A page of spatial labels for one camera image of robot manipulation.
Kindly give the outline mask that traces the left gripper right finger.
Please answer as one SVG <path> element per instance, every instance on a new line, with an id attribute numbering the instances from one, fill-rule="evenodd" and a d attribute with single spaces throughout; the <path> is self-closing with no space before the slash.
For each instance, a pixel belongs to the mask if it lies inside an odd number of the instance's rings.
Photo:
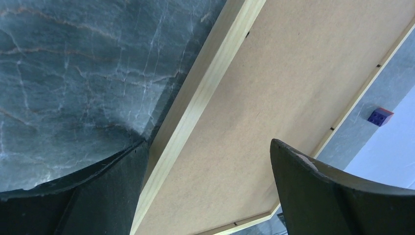
<path id="1" fill-rule="evenodd" d="M 346 173 L 278 139 L 270 159 L 288 234 L 414 234 L 414 190 Z"/>

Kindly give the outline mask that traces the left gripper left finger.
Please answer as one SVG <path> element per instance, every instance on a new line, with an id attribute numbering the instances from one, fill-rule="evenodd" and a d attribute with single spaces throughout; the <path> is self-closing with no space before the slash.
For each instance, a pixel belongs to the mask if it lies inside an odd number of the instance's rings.
<path id="1" fill-rule="evenodd" d="M 30 190 L 0 194 L 3 235 L 127 235 L 149 158 L 141 141 Z"/>

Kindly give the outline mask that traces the purple and red block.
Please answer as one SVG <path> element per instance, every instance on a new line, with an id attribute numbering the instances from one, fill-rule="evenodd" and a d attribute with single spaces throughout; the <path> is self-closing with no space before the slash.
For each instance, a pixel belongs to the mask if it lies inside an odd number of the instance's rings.
<path id="1" fill-rule="evenodd" d="M 385 125 L 393 115 L 393 112 L 379 107 L 371 113 L 367 121 L 378 127 L 381 127 Z"/>

